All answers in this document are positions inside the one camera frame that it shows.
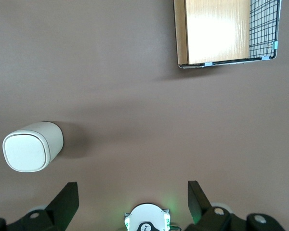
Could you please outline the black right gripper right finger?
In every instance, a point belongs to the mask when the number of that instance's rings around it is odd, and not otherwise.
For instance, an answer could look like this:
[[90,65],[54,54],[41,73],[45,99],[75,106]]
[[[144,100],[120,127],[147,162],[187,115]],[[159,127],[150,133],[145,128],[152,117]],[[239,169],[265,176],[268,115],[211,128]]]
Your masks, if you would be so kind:
[[189,231],[283,231],[284,228],[273,217],[248,214],[241,219],[221,206],[212,206],[196,180],[187,183],[188,208],[193,223]]

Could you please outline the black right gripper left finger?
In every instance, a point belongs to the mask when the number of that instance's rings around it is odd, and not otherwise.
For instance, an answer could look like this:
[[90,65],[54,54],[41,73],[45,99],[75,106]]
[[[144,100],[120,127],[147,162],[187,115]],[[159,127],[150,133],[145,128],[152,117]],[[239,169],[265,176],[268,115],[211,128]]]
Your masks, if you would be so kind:
[[78,184],[69,182],[45,209],[28,212],[11,224],[0,218],[0,231],[65,231],[78,208]]

